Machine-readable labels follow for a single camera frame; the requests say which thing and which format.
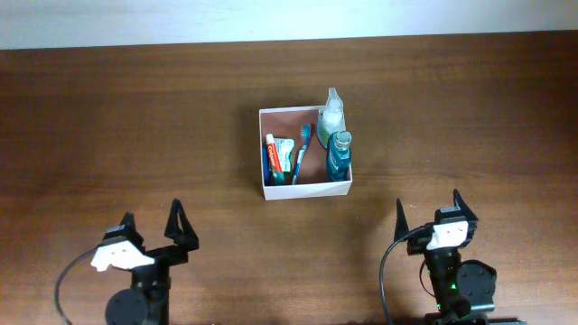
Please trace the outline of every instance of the blue bottle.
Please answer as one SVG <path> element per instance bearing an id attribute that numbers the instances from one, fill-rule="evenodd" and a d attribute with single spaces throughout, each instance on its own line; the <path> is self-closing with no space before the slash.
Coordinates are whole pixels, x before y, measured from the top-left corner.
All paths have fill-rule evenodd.
<path id="1" fill-rule="evenodd" d="M 329 137 L 327 174 L 331 181 L 345 181 L 351 163 L 351 133 L 338 131 Z"/>

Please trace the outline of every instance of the brown wooden tabletop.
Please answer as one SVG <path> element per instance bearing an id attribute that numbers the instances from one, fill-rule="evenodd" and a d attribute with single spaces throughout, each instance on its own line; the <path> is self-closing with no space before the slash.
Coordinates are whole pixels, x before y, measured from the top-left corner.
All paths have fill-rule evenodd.
<path id="1" fill-rule="evenodd" d="M 353 134 L 349 195 L 264 201 L 258 109 L 328 87 Z M 462 258 L 498 271 L 491 315 L 573 324 L 577 108 L 578 32 L 0 51 L 0 323 L 60 323 L 58 274 L 126 211 L 168 245 L 173 198 L 200 238 L 171 270 L 173 324 L 385 322 L 396 198 L 413 228 L 456 188 L 480 218 Z M 437 310 L 422 261 L 389 257 L 396 318 Z M 85 261 L 63 308 L 102 324 L 129 282 Z"/>

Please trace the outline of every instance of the white background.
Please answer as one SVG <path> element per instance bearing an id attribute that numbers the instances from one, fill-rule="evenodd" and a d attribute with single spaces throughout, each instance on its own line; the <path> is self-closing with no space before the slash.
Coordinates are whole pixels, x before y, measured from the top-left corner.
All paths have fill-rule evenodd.
<path id="1" fill-rule="evenodd" d="M 576 0 L 0 0 L 0 48 L 578 29 Z"/>

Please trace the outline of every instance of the blue package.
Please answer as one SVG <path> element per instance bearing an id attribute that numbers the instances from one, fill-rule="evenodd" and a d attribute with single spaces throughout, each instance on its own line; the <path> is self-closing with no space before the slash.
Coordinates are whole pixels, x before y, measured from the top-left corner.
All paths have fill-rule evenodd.
<path id="1" fill-rule="evenodd" d="M 269 156 L 267 155 L 267 146 L 263 145 L 263 182 L 265 186 L 271 181 L 271 171 L 269 170 Z"/>

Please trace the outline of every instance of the white box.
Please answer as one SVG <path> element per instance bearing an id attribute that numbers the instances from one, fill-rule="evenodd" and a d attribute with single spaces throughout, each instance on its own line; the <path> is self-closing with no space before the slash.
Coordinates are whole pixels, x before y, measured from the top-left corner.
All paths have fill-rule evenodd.
<path id="1" fill-rule="evenodd" d="M 327 153 L 319 142 L 316 132 L 319 108 L 321 107 L 285 107 L 259 110 L 259 134 L 261 144 L 259 157 L 261 157 L 261 184 L 263 186 L 265 200 L 336 196 L 346 195 L 349 192 L 351 183 L 353 183 L 353 171 L 351 166 L 349 167 L 347 180 L 345 181 L 329 181 L 327 177 L 324 157 Z M 275 137 L 294 139 L 295 148 L 293 158 L 295 159 L 304 143 L 300 133 L 301 127 L 305 123 L 312 124 L 312 134 L 298 176 L 298 180 L 303 180 L 304 184 L 299 184 L 298 181 L 297 185 L 266 186 L 263 171 L 265 168 L 268 168 L 268 166 L 264 166 L 263 164 L 262 150 L 263 144 L 265 143 L 264 132 L 271 133 Z"/>

